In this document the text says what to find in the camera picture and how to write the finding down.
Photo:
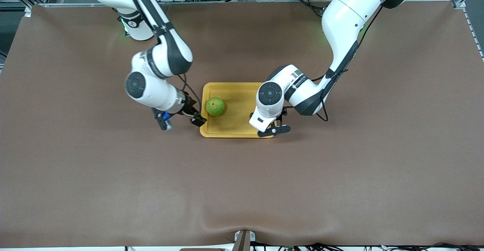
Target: green fruit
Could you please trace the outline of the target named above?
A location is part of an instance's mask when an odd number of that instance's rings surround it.
[[[220,116],[225,110],[225,104],[221,98],[212,97],[205,105],[207,112],[212,116]]]

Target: table surface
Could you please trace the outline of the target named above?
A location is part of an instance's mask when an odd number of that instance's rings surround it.
[[[332,52],[299,3],[171,6],[188,82],[261,82]],[[162,132],[123,89],[134,53],[110,8],[34,8],[0,76],[0,247],[483,244],[484,63],[450,2],[383,10],[327,101],[289,134]],[[170,80],[180,85],[176,79]]]

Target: black and white strip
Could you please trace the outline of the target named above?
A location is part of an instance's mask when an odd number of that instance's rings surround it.
[[[465,11],[465,8],[464,8],[464,15],[467,20],[467,24],[469,24],[470,32],[472,33],[472,36],[474,37],[474,41],[476,42],[477,49],[479,50],[479,53],[481,54],[481,58],[484,61],[484,53],[482,51],[481,45],[479,44],[479,41],[477,40],[476,33],[474,32],[474,27],[472,27],[472,24],[470,23],[469,15],[467,15],[467,11]]]

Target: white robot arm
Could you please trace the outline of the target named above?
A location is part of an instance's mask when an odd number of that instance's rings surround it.
[[[206,119],[194,108],[196,102],[166,81],[173,75],[186,73],[193,56],[157,1],[98,1],[118,11],[134,39],[146,40],[153,35],[158,39],[156,46],[133,56],[131,73],[126,77],[126,93],[152,108],[162,130],[171,129],[168,118],[177,113],[191,117],[192,124],[202,126]]]
[[[333,61],[319,84],[294,65],[278,67],[256,95],[256,109],[249,123],[259,136],[288,132],[290,127],[274,124],[283,111],[284,100],[306,116],[319,112],[334,84],[358,50],[358,33],[381,5],[394,8],[406,0],[333,0],[323,13],[323,33],[333,51]]]

